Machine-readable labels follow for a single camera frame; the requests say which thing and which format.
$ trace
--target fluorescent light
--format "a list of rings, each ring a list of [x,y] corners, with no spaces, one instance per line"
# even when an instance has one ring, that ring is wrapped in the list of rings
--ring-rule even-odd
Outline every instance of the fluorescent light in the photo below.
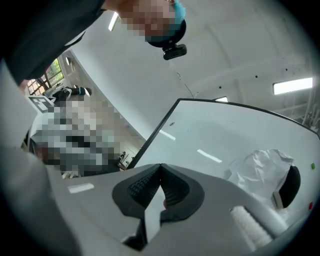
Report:
[[[216,102],[228,102],[228,98],[227,97],[222,97],[222,98],[217,98],[215,99]]]
[[[273,93],[275,95],[285,94],[289,92],[309,89],[313,87],[313,78],[304,78],[288,82],[279,82],[273,84]]]
[[[83,192],[86,190],[92,190],[95,186],[91,183],[81,184],[81,185],[75,185],[75,186],[68,186],[69,192],[71,194]]]
[[[116,24],[116,22],[118,20],[118,17],[119,17],[118,13],[115,12],[113,14],[112,19],[111,19],[110,24],[109,24],[109,30],[110,31],[114,30],[114,27],[115,27],[115,24]]]
[[[222,161],[219,158],[216,158],[210,154],[207,154],[206,152],[202,151],[201,149],[197,150],[198,153],[200,153],[201,155],[205,156],[206,158],[210,158],[211,160],[217,162],[217,163],[222,163]]]
[[[169,133],[166,133],[165,131],[163,130],[160,130],[160,133],[163,134],[164,136],[167,136],[168,138],[170,138],[171,140],[175,141],[176,138],[173,137],[172,135],[170,135]]]
[[[84,88],[84,91],[85,91],[85,94],[86,94],[86,95],[88,95],[88,96],[90,97],[90,94],[89,94],[89,92],[87,91],[87,89],[86,89],[86,88]]]

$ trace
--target white plastic bag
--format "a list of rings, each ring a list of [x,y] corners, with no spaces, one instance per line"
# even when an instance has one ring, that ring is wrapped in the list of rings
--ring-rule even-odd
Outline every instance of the white plastic bag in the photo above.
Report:
[[[286,178],[294,160],[277,149],[255,150],[229,164],[228,181],[270,207],[273,192]]]

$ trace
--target white panel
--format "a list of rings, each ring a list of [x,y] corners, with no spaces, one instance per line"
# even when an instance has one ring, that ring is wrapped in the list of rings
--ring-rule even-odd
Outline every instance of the white panel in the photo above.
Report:
[[[297,123],[246,107],[180,101],[161,130],[175,140],[159,133],[136,167],[166,163],[223,178],[234,159],[253,150],[278,149],[294,159],[301,175],[289,218],[306,214],[309,203],[318,198],[320,139]]]

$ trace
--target ceiling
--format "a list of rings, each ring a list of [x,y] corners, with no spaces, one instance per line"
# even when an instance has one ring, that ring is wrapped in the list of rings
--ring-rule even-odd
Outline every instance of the ceiling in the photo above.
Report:
[[[163,52],[126,30],[108,30],[106,11],[72,51],[102,93],[145,139],[178,98],[217,99],[302,120],[311,90],[273,94],[273,83],[314,77],[319,57],[296,20],[277,2],[181,0],[185,56]]]
[[[72,59],[72,64],[67,64],[66,58]],[[117,110],[112,106],[97,85],[92,81],[88,74],[83,70],[81,65],[75,59],[75,56],[69,50],[64,52],[59,58],[59,64],[65,79],[69,81],[70,85],[77,85],[78,87],[90,88],[92,95],[90,96],[90,111],[86,110],[85,112],[89,113],[86,115],[87,119],[85,125],[90,126],[92,120],[91,130],[97,129],[97,124],[108,124],[103,126],[103,129],[112,131],[115,136],[120,138],[120,142],[124,145],[132,145],[136,149],[140,149],[143,144],[146,142],[132,127]]]

